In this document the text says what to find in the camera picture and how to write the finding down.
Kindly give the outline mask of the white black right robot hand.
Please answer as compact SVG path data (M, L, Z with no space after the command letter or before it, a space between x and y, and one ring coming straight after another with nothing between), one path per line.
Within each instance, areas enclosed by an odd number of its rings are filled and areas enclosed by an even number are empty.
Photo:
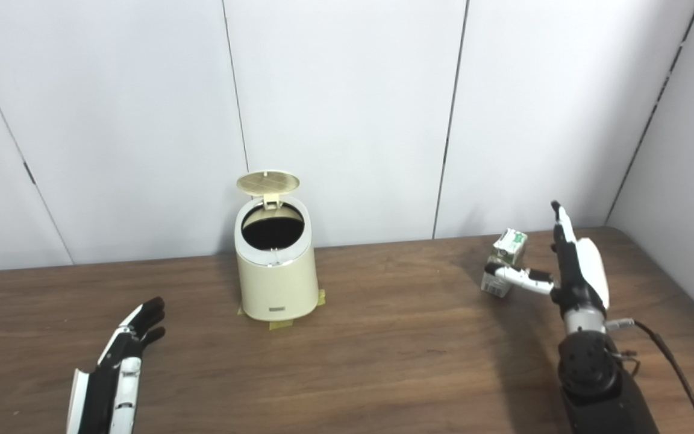
M558 275L513 265L488 263L484 271L492 277L533 293L551 297L562 318L571 314L595 314L603 323L610 305L608 280L601 253L589 238L578 238L564 206L551 201L555 214L552 251Z

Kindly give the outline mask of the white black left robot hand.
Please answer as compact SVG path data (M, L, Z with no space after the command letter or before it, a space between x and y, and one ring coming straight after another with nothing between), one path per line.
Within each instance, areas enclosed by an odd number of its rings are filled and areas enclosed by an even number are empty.
M68 433L132 433L143 352L160 340L165 302L154 297L121 321L90 373L75 369L67 413Z

